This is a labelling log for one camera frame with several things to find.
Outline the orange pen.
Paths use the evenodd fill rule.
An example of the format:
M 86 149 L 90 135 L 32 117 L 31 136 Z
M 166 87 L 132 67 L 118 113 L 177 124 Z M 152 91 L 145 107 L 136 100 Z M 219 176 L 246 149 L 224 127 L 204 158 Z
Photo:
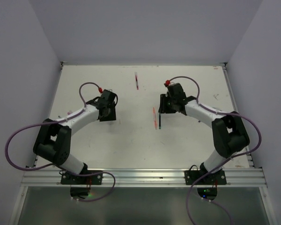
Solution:
M 154 126 L 155 126 L 155 129 L 157 130 L 157 116 L 156 116 L 155 107 L 153 107 L 153 117 L 154 117 Z

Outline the red pen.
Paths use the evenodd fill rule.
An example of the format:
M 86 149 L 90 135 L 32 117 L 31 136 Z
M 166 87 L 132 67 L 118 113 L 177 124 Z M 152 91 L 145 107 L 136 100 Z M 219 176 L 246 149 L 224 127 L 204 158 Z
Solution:
M 139 90 L 138 73 L 137 73 L 137 72 L 134 72 L 134 76 L 135 76 L 136 89 Z

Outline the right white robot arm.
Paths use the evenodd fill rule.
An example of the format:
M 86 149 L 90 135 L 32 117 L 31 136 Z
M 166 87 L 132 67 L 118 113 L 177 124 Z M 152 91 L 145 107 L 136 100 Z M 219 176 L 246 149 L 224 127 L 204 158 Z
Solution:
M 201 105 L 194 96 L 187 97 L 181 84 L 165 82 L 167 92 L 160 95 L 160 114 L 181 113 L 195 118 L 212 129 L 214 151 L 200 165 L 201 182 L 210 184 L 216 178 L 216 166 L 223 163 L 237 152 L 249 145 L 250 139 L 244 123 L 237 112 L 216 112 L 208 106 Z

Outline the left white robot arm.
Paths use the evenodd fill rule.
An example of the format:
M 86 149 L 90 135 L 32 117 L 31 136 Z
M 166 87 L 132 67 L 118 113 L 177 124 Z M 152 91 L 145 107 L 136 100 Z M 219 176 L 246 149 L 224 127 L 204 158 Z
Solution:
M 83 108 L 67 117 L 44 120 L 33 147 L 37 156 L 66 170 L 77 184 L 87 181 L 88 166 L 70 153 L 71 138 L 92 122 L 115 121 L 118 96 L 103 90 L 100 96 L 83 103 Z

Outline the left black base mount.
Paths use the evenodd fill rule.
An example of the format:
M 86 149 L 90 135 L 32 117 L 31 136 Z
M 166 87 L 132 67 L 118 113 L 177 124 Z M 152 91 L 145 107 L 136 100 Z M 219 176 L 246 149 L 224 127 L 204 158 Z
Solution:
M 62 185 L 70 185 L 70 196 L 75 199 L 86 199 L 90 194 L 92 185 L 101 185 L 103 179 L 103 171 L 86 170 L 82 174 L 86 176 L 72 175 L 65 171 L 60 171 L 60 183 Z

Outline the aluminium front rail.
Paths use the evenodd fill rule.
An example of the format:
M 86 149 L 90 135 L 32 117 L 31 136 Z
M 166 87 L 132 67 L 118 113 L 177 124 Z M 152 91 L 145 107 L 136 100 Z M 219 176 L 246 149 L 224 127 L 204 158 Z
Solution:
M 98 180 L 100 187 L 110 187 L 113 185 L 113 178 L 116 179 L 116 187 L 161 187 L 161 188 L 182 188 L 191 185 L 191 175 L 186 169 L 110 169 L 102 176 L 98 175 L 94 179 Z M 63 172 L 56 168 L 25 172 L 21 181 L 24 187 L 57 187 L 75 186 L 74 181 L 66 181 Z M 197 183 L 199 187 L 266 187 L 266 179 L 262 169 L 237 168 L 224 169 L 217 175 L 201 180 Z

